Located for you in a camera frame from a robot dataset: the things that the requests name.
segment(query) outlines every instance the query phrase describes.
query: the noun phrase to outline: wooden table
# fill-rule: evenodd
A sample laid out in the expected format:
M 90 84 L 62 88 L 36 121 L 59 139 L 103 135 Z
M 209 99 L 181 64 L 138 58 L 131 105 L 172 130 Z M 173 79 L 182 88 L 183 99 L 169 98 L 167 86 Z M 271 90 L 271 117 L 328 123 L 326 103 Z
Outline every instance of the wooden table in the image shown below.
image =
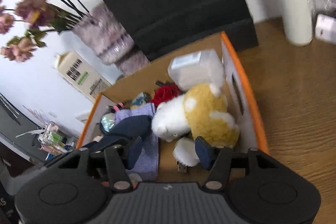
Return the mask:
M 260 43 L 239 53 L 271 155 L 312 182 L 322 204 L 314 223 L 336 222 L 336 47 L 291 45 L 280 19 L 256 25 Z

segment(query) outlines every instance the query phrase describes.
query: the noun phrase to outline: purple towel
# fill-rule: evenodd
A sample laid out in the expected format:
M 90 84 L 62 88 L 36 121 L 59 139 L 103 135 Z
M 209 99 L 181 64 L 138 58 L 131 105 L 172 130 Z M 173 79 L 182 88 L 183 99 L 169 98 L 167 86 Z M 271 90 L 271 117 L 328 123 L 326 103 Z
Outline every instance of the purple towel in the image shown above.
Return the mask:
M 142 107 L 135 109 L 122 109 L 115 113 L 115 123 L 130 116 L 148 115 L 154 117 L 155 106 L 153 103 L 147 103 Z M 143 142 L 142 152 L 138 161 L 131 170 L 126 170 L 128 174 L 137 173 L 143 181 L 156 180 L 159 168 L 159 142 L 158 137 L 151 133 Z

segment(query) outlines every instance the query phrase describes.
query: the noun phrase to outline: translucent plastic container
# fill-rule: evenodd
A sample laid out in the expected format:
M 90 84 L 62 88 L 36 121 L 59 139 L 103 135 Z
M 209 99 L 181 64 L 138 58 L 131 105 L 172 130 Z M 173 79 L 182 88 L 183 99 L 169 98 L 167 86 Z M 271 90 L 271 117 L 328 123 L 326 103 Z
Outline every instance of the translucent plastic container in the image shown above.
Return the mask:
M 224 67 L 214 49 L 175 57 L 168 67 L 170 78 L 187 91 L 200 83 L 224 84 Z

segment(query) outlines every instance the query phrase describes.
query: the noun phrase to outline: stuffed animal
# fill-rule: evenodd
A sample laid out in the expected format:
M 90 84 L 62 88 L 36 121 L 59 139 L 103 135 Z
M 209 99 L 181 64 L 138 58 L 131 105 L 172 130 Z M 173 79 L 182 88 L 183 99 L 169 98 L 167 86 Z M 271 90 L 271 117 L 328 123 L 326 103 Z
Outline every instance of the stuffed animal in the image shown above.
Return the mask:
M 191 131 L 194 139 L 201 136 L 212 146 L 226 147 L 234 147 L 239 137 L 235 119 L 227 113 L 226 97 L 219 87 L 208 83 L 161 103 L 152 131 L 168 142 Z

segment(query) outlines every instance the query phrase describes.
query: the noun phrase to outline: ribbed gray panel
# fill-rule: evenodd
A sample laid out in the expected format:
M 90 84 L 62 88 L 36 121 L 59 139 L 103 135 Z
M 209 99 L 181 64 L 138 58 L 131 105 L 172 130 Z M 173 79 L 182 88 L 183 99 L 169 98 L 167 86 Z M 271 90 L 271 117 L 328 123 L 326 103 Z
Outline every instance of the ribbed gray panel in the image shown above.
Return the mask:
M 201 191 L 196 183 L 140 183 L 115 195 L 88 224 L 247 224 L 219 194 Z

